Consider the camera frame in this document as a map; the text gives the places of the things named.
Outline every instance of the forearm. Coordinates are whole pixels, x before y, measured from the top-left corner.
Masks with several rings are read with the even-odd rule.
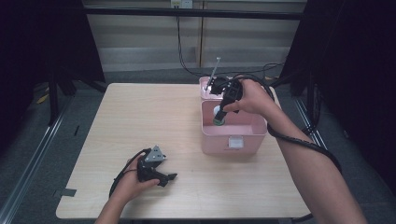
[[[284,135],[312,140],[278,107],[267,109],[272,128]],[[332,161],[321,153],[277,139],[291,177],[319,223],[365,223],[359,205]]]
[[[118,202],[110,198],[96,219],[95,224],[118,223],[124,206],[124,202]]]

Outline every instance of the wooden table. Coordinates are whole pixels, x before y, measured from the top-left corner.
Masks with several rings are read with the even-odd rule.
[[[111,84],[67,184],[59,218],[97,218],[113,179],[129,158],[158,145],[158,167],[178,173],[128,203],[121,217],[281,218],[309,214],[276,140],[267,134],[254,155],[201,150],[199,85]]]

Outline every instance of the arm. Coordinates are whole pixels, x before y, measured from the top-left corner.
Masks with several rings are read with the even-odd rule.
[[[95,224],[118,223],[125,204],[137,197],[145,189],[149,189],[160,183],[158,179],[152,179],[143,183],[139,182],[135,171],[138,159],[139,157],[128,167],[124,177],[120,180],[113,194],[103,207],[99,217],[96,219]]]
[[[312,142],[277,106],[262,86],[242,80],[244,96],[224,107],[262,115],[273,129]],[[366,223],[362,211],[332,161],[314,150],[276,139],[291,177],[307,207],[319,223]]]

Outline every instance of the person's right hand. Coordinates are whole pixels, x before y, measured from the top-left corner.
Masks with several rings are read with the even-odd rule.
[[[266,117],[265,112],[268,108],[277,106],[260,83],[250,79],[242,79],[241,83],[244,92],[241,100],[224,106],[223,110],[225,112],[244,110],[251,114]]]

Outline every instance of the hand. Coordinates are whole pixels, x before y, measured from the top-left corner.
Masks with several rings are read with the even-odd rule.
[[[140,182],[137,178],[137,162],[138,156],[126,169],[123,178],[120,180],[116,189],[110,197],[110,200],[116,200],[120,203],[127,204],[133,198],[137,197],[142,191],[156,186],[160,183],[159,179],[151,179],[149,181]]]
[[[260,114],[266,117],[265,111],[268,108],[271,106],[277,107],[260,83],[250,79],[242,79],[240,82],[244,92],[242,99],[224,106],[223,110],[225,112],[244,110],[251,114]]]

